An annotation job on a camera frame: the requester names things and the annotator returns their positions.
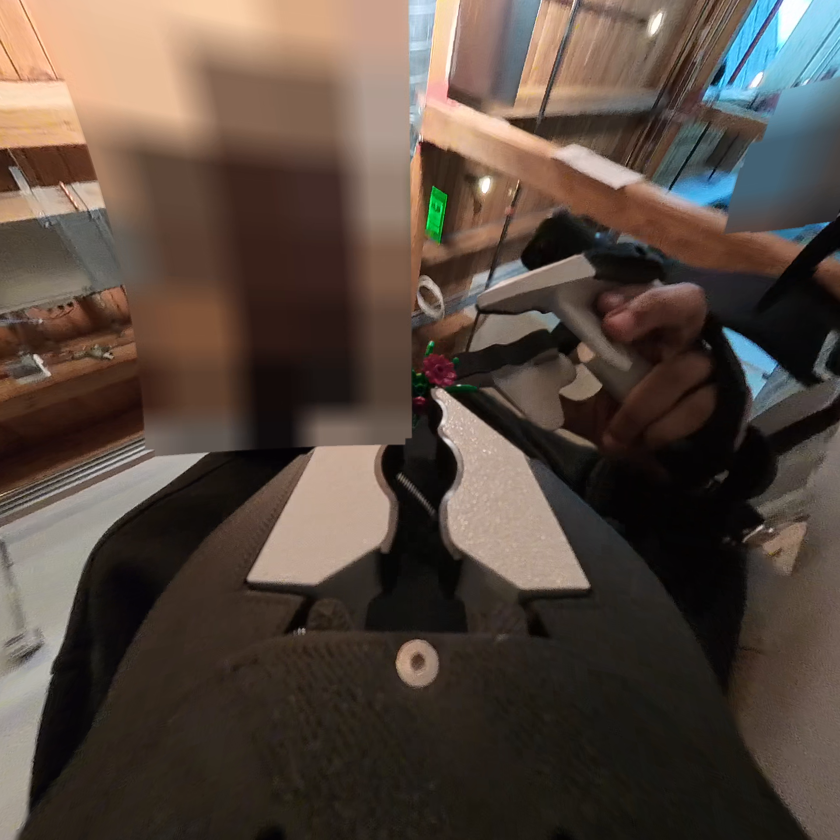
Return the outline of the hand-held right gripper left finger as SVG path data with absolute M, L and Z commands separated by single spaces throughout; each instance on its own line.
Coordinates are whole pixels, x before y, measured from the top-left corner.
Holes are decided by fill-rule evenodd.
M 333 599 L 363 629 L 382 591 L 398 499 L 385 478 L 385 446 L 315 448 L 246 577 L 251 588 Z

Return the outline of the grey metal duct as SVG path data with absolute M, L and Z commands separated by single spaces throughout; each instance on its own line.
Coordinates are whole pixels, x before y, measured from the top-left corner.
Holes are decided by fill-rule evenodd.
M 9 166 L 16 190 L 1 199 L 1 313 L 49 308 L 123 285 L 96 181 L 30 185 Z

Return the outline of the person's left hand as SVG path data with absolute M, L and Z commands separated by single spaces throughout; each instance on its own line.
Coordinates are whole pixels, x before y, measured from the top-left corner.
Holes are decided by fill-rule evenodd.
M 718 398 L 711 357 L 700 347 L 707 317 L 702 290 L 690 283 L 621 287 L 602 294 L 597 307 L 605 336 L 648 364 L 645 376 L 605 415 L 601 449 L 652 453 L 700 431 Z

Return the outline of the green toy leaf stem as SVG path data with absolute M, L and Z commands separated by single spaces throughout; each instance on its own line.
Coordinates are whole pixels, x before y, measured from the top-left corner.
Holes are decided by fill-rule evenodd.
M 437 352 L 436 343 L 433 340 L 430 340 L 430 341 L 427 342 L 427 344 L 425 346 L 425 349 L 424 349 L 424 352 L 423 352 L 423 357 L 424 357 L 425 353 L 430 351 L 430 350 L 433 350 L 436 353 L 444 355 L 443 353 Z M 473 392 L 473 391 L 476 391 L 477 386 L 466 384 L 465 382 L 461 381 L 460 373 L 459 373 L 460 358 L 458 356 L 452 356 L 452 357 L 449 357 L 449 356 L 446 356 L 446 355 L 444 355 L 444 356 L 449 358 L 450 360 L 452 360 L 455 363 L 456 373 L 457 373 L 458 379 L 457 379 L 457 384 L 456 385 L 451 386 L 451 387 L 446 388 L 446 389 L 444 389 L 444 388 L 439 388 L 439 389 L 442 389 L 446 392 L 456 392 L 456 393 L 457 392 Z

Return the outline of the white paper notice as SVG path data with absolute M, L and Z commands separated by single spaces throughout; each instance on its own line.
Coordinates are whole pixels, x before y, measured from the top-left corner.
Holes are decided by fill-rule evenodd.
M 615 191 L 646 181 L 644 175 L 610 161 L 606 157 L 576 143 L 558 148 L 553 152 L 552 157 L 576 172 Z

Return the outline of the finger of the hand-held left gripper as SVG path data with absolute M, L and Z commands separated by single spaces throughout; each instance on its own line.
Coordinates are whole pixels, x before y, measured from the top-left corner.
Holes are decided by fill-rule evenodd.
M 564 424 L 560 393 L 575 378 L 575 365 L 547 330 L 458 357 L 459 384 L 495 390 L 521 415 L 550 432 Z
M 489 287 L 478 295 L 476 309 L 489 314 L 536 311 L 560 317 L 572 307 L 592 309 L 595 295 L 595 268 L 584 256 L 575 255 Z

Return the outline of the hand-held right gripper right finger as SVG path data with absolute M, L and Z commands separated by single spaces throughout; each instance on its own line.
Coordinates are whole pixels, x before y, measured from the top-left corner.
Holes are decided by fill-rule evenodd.
M 536 602 L 580 600 L 591 582 L 529 458 L 454 394 L 430 396 L 438 532 L 467 631 L 526 633 Z

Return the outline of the wooden diagonal beam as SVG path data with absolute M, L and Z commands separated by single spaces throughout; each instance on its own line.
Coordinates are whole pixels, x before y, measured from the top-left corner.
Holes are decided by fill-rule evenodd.
M 562 146 L 454 101 L 425 105 L 421 135 L 690 266 L 776 277 L 802 250 L 776 234 L 726 234 L 726 214 L 647 179 L 615 191 L 555 160 L 553 152 Z

